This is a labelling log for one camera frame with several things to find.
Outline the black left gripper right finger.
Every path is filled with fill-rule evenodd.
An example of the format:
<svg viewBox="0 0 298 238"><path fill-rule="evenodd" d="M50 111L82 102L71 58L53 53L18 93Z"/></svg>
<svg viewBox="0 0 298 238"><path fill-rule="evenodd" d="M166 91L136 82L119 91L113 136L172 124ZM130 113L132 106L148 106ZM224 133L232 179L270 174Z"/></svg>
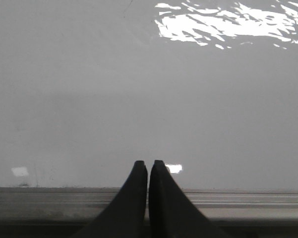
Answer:
<svg viewBox="0 0 298 238"><path fill-rule="evenodd" d="M161 160L156 160L151 170L149 219L154 238L231 237L199 212Z"/></svg>

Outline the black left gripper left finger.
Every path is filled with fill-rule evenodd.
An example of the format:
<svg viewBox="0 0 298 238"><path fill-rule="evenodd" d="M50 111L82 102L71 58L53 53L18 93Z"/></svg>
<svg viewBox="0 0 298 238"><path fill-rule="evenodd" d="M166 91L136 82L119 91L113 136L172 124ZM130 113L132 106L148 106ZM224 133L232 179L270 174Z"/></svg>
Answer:
<svg viewBox="0 0 298 238"><path fill-rule="evenodd" d="M148 172L136 161L118 194L90 224L73 238L139 238L146 209Z"/></svg>

